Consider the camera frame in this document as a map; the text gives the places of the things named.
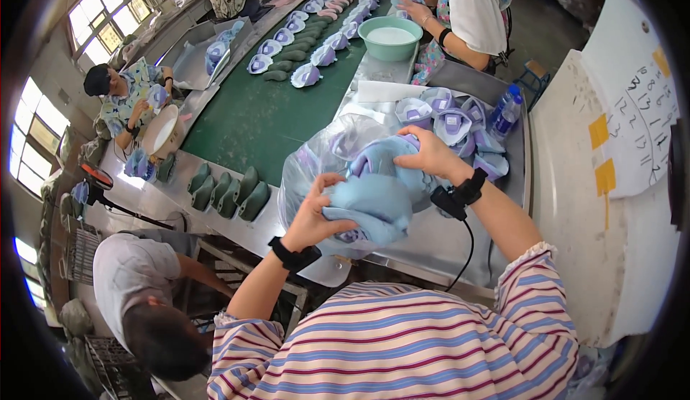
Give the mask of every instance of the striped sleeve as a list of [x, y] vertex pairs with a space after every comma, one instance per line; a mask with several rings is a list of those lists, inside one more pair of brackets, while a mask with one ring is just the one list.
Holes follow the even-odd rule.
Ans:
[[210, 400], [247, 399], [283, 344], [283, 327], [262, 319], [215, 318]]
[[531, 398], [552, 399], [572, 378], [578, 356], [575, 327], [566, 313], [563, 283], [541, 242], [508, 265], [496, 287], [496, 331], [514, 357]]

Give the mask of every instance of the white paper sheet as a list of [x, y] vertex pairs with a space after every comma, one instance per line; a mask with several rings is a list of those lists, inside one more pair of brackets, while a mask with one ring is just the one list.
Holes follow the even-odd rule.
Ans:
[[603, 150], [616, 166], [611, 198], [642, 193], [667, 171], [671, 125], [678, 118], [676, 94], [673, 81], [648, 57], [609, 105]]

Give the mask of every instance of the stool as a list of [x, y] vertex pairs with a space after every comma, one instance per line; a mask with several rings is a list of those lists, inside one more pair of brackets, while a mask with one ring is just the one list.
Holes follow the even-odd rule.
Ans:
[[[527, 75], [532, 77], [532, 81], [529, 83], [525, 79]], [[551, 74], [549, 74], [547, 70], [537, 62], [537, 60], [530, 59], [524, 63], [524, 72], [522, 72], [522, 75], [520, 75], [519, 78], [513, 80], [513, 84], [522, 83], [525, 90], [529, 90], [534, 95], [534, 97], [532, 97], [532, 101], [527, 107], [527, 112], [530, 112], [532, 108], [534, 108], [534, 104], [542, 96], [542, 93], [544, 93], [544, 90], [546, 90], [550, 81]]]

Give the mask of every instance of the window frame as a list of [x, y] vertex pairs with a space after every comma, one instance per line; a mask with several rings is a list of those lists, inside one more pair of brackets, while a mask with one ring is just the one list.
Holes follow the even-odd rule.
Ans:
[[[28, 77], [26, 78], [26, 82], [24, 83], [24, 87], [26, 88], [26, 85], [29, 83], [29, 80], [31, 80], [32, 84], [36, 86], [38, 89], [38, 92], [41, 94], [39, 97], [39, 101], [36, 102], [37, 106], [32, 109], [26, 104], [24, 101], [23, 97], [20, 97], [19, 102], [23, 102], [23, 104], [27, 107], [28, 111], [31, 112], [32, 118], [28, 126], [28, 131], [24, 133], [22, 127], [19, 125], [17, 122], [17, 111], [14, 111], [14, 117], [13, 117], [13, 126], [12, 126], [12, 133], [14, 132], [14, 129], [16, 128], [17, 131], [24, 137], [24, 142], [22, 144], [22, 148], [19, 153], [15, 151], [12, 147], [11, 139], [12, 139], [12, 133], [10, 133], [10, 162], [8, 163], [8, 168], [10, 171], [10, 174], [12, 175], [13, 179], [20, 185], [22, 188], [24, 188], [27, 192], [29, 192], [33, 197], [38, 198], [40, 201], [43, 200], [41, 197], [40, 190], [38, 193], [34, 192], [34, 190], [30, 189], [20, 178], [19, 178], [19, 172], [22, 169], [22, 165], [25, 165], [29, 171], [31, 171], [33, 174], [36, 174], [36, 176], [39, 177], [39, 179], [47, 180], [50, 175], [55, 172], [59, 166], [59, 163], [57, 162], [56, 155], [58, 154], [60, 150], [60, 144], [62, 143], [63, 138], [67, 134], [67, 128], [71, 125], [70, 121], [65, 118], [65, 116], [55, 108], [53, 103], [50, 101], [50, 99], [47, 98], [46, 94], [44, 94], [39, 88], [38, 85], [33, 81], [33, 78]], [[55, 108], [55, 111], [57, 111], [58, 114], [61, 114], [65, 120], [67, 120], [67, 126], [65, 126], [65, 130], [63, 131], [62, 135], [57, 134], [57, 132], [51, 128], [45, 120], [43, 120], [41, 117], [39, 117], [37, 110], [38, 110], [38, 105], [40, 102], [43, 101], [43, 98], [45, 98], [45, 101], [49, 102], [53, 108]], [[36, 123], [36, 120], [39, 121], [40, 124], [45, 127], [52, 136], [54, 136], [57, 140], [57, 147], [55, 148], [55, 153], [51, 153], [47, 148], [45, 148], [35, 137], [31, 135], [31, 129], [34, 126], [34, 123]], [[37, 154], [39, 154], [40, 157], [42, 157], [46, 162], [50, 163], [50, 172], [48, 173], [47, 176], [43, 176], [39, 171], [36, 171], [27, 161], [24, 160], [24, 153], [26, 150], [26, 146], [30, 146]], [[15, 154], [19, 158], [19, 165], [17, 166], [17, 175], [15, 176], [14, 171], [12, 169], [12, 155]]]
[[[105, 0], [99, 0], [101, 5], [102, 5], [102, 9], [98, 12], [98, 14], [96, 14], [96, 16], [93, 19], [91, 19], [88, 22], [88, 25], [86, 25], [86, 28], [91, 30], [91, 32], [88, 34], [88, 38], [90, 38], [91, 36], [94, 36], [94, 38], [88, 44], [86, 44], [86, 43], [82, 44], [77, 40], [77, 36], [81, 35], [82, 33], [76, 33], [75, 32], [70, 15], [73, 13], [73, 11], [75, 9], [82, 7], [83, 1], [84, 0], [76, 1], [75, 4], [71, 8], [69, 8], [69, 10], [67, 11], [68, 27], [70, 30], [70, 38], [71, 38], [71, 41], [73, 44], [72, 46], [73, 46], [74, 50], [78, 51], [80, 48], [83, 47], [84, 51], [83, 51], [82, 55], [87, 54], [87, 56], [88, 56], [88, 53], [86, 52], [86, 48], [88, 48], [88, 46], [91, 45], [91, 42], [97, 41], [101, 44], [102, 48], [106, 51], [106, 53], [109, 55], [109, 57], [112, 56], [112, 53], [115, 52], [116, 47], [114, 47], [111, 50], [108, 47], [108, 43], [103, 39], [103, 36], [101, 35], [101, 33], [103, 33], [103, 31], [109, 27], [110, 29], [113, 30], [113, 32], [119, 38], [118, 44], [120, 42], [122, 42], [122, 40], [125, 38], [125, 35], [124, 35], [124, 32], [122, 31], [122, 29], [120, 28], [120, 26], [117, 24], [117, 22], [113, 18], [116, 15], [116, 13], [108, 11], [108, 7], [106, 5]], [[117, 7], [119, 7], [122, 4], [122, 2], [124, 2], [124, 1], [125, 0], [121, 0], [120, 4], [118, 4]], [[133, 16], [134, 21], [136, 21], [139, 25], [141, 25], [145, 19], [147, 19], [149, 16], [151, 16], [151, 13], [153, 12], [153, 10], [152, 10], [151, 6], [146, 2], [146, 0], [141, 0], [143, 7], [148, 12], [145, 16], [139, 17], [139, 14], [137, 12], [135, 12], [134, 7], [133, 7], [134, 1], [135, 0], [130, 0], [130, 2], [127, 3], [127, 5], [125, 5], [123, 8], [118, 10], [118, 12], [120, 12], [123, 9], [127, 9], [129, 11], [129, 13], [131, 14], [131, 16]], [[106, 25], [104, 25], [101, 28], [101, 30], [99, 30], [99, 32], [96, 32], [96, 29], [99, 27], [99, 25], [102, 24], [104, 20], [108, 20], [108, 18], [110, 19], [108, 21], [108, 23]]]

